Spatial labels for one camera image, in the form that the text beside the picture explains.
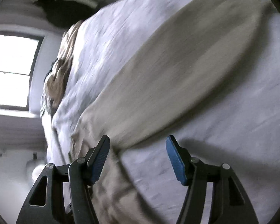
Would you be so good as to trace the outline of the beige fleece garment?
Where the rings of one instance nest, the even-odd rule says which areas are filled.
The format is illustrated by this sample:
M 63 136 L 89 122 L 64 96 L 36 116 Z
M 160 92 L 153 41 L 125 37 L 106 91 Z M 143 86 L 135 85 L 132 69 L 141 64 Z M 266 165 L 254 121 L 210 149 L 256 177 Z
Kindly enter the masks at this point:
M 119 153 L 165 130 L 204 100 L 255 41 L 266 0 L 192 0 L 167 19 L 82 113 L 71 155 L 102 136 L 111 149 L 92 202 L 100 223 L 157 223 Z

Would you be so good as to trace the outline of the tan knitted clothes pile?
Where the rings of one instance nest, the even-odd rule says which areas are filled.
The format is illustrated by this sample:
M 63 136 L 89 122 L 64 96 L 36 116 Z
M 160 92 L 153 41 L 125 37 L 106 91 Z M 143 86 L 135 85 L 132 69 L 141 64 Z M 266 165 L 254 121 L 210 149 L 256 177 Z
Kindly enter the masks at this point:
M 44 79 L 41 96 L 41 116 L 45 112 L 54 115 L 64 97 L 72 67 L 75 41 L 82 23 L 82 21 L 78 21 L 63 34 L 57 59 L 52 63 L 52 67 Z

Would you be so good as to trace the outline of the bright bedroom window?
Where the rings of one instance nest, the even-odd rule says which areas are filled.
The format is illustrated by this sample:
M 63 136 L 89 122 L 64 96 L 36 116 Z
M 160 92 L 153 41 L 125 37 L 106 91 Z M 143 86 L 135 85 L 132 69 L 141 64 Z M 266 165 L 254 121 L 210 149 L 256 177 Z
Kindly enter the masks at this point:
M 29 110 L 34 67 L 43 37 L 0 31 L 0 109 Z

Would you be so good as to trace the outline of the white round pouf cushion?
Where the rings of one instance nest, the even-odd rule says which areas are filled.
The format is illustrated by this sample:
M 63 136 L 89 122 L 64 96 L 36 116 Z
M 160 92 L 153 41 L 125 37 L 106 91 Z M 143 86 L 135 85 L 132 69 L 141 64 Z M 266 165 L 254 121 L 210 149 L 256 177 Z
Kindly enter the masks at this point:
M 28 184 L 32 186 L 37 180 L 39 174 L 43 171 L 45 166 L 44 159 L 40 160 L 29 160 L 26 163 L 26 177 Z

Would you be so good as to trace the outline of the lavender embossed bedspread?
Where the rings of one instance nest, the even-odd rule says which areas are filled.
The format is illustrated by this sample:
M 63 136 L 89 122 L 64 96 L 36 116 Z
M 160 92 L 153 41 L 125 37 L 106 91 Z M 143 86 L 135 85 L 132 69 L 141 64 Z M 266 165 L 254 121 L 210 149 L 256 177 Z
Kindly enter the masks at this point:
M 41 117 L 47 160 L 69 164 L 84 110 L 150 36 L 192 0 L 119 0 L 78 30 L 64 97 Z M 157 223 L 177 221 L 186 188 L 175 177 L 165 140 L 173 135 L 205 163 L 230 164 L 260 223 L 280 206 L 280 13 L 270 0 L 255 41 L 222 83 L 165 130 L 123 150 L 119 159 Z

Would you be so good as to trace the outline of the black ceiling fixture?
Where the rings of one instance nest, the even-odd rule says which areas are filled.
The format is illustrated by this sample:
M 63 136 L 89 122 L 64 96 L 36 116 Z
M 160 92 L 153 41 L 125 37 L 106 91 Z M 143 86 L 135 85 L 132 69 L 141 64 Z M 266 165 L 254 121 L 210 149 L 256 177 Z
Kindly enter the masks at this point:
M 68 29 L 81 20 L 87 20 L 99 10 L 97 2 L 93 0 L 31 1 L 44 11 L 49 23 L 62 29 Z

